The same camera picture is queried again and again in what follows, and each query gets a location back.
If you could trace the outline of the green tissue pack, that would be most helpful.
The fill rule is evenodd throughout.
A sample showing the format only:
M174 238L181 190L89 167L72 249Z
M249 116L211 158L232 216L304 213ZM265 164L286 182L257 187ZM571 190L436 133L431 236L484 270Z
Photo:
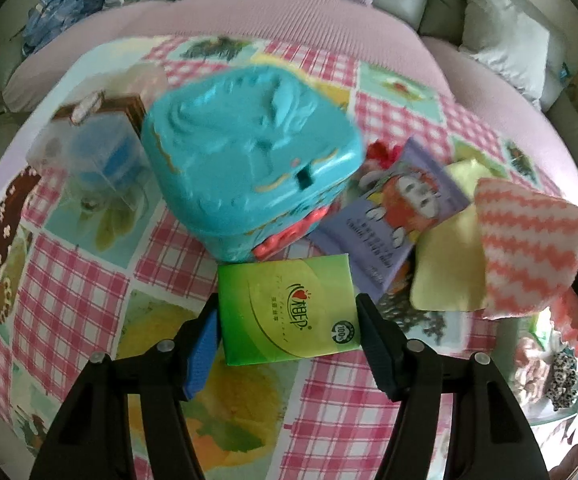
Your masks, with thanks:
M359 348L346 255L221 266L217 292L229 366L310 359Z
M528 333L535 339L539 348L546 351L550 348L551 334L554 331L554 323L551 319L551 310L544 309L531 317L528 323Z

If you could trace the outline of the pink white striped fluffy cloth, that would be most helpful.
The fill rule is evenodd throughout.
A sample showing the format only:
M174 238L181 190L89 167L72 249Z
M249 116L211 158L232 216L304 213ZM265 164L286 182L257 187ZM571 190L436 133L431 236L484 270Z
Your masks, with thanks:
M479 180L474 206L485 259L484 318L548 309L578 359L578 207L494 178Z

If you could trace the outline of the pink floral scrunchie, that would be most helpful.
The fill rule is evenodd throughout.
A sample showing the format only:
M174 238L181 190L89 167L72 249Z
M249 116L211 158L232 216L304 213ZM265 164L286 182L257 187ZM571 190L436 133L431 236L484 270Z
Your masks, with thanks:
M543 350L537 341L522 337L514 354L511 390L521 406L536 403L542 396L550 372L550 365L542 359Z

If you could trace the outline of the leopard print scrunchie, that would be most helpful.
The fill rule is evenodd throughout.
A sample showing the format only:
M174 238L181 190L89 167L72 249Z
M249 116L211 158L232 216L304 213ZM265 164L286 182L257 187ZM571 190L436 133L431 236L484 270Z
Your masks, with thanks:
M576 383L576 359L567 351L557 353L551 364L545 390L545 396L555 411L565 410L573 405L578 395Z

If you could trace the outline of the white tray with teal rim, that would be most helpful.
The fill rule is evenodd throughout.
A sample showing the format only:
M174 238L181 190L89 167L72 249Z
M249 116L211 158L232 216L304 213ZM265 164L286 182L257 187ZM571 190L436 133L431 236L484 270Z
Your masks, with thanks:
M549 308L522 318L509 376L513 394L532 426L578 412L578 327Z

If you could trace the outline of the light green cloth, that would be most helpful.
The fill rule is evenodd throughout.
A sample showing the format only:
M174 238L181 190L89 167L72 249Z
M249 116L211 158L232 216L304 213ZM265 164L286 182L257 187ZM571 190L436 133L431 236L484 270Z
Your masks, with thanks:
M430 231L416 246L409 295L423 312L473 312L485 296L485 258L478 215L469 205Z

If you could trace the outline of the colourful patchwork tablecloth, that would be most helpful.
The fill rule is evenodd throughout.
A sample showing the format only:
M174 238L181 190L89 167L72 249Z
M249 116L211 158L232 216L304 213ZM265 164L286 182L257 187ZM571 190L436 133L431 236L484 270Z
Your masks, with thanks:
M0 418L37 451L92 352L132 356L173 335L215 289L216 261L168 211L153 180L134 206L77 205L64 175L25 155L54 111L120 78L172 87L218 70L276 64L354 118L368 142L415 138L442 162L475 158L498 176L578 205L578 172L550 127L494 126L452 98L355 55L296 42L137 37L82 55L0 161ZM218 363L185 414L212 479L369 479L397 408L360 352L280 364Z

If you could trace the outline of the purple baby wipes pack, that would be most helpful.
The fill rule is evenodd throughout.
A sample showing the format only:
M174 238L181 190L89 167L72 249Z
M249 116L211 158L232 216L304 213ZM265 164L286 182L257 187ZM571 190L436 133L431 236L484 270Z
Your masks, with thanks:
M469 205L443 166L409 139L374 186L322 219L310 240L327 255L347 254L354 285L377 301L420 235Z

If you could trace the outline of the light grey cushion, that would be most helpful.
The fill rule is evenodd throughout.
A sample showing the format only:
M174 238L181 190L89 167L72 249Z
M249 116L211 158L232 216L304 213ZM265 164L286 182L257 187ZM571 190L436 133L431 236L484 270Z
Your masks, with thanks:
M544 112L563 90L564 38L512 0L467 0L460 50Z

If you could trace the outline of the clear box with blue item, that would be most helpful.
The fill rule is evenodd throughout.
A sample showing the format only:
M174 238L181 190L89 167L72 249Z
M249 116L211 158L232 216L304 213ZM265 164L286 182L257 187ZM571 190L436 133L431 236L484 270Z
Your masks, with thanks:
M144 103L136 94L94 91L58 108L26 153L38 174L61 172L66 195L83 214L146 212L151 170L140 141Z

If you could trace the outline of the turquoise plastic toy box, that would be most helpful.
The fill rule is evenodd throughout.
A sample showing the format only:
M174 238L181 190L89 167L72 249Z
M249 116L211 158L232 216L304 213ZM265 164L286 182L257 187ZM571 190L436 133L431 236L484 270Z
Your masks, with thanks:
M168 209L223 262L264 260L305 236L365 158L344 110L269 65L164 93L141 142Z

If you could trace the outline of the grey sofa with pink cover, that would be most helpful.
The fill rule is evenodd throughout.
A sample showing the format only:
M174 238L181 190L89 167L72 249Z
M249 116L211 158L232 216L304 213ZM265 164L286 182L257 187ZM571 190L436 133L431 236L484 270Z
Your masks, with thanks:
M295 41L392 68L455 99L533 156L578 204L578 114L560 96L541 113L492 70L445 40L347 0L147 1L101 11L22 62L4 105L29 113L84 53L129 36L219 34Z

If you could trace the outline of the blue crumpled clothes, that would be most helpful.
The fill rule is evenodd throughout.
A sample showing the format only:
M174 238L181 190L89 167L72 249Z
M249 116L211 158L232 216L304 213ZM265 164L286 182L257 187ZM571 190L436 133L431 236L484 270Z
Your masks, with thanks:
M67 29L100 11L104 0L39 0L22 32L24 58L46 47Z

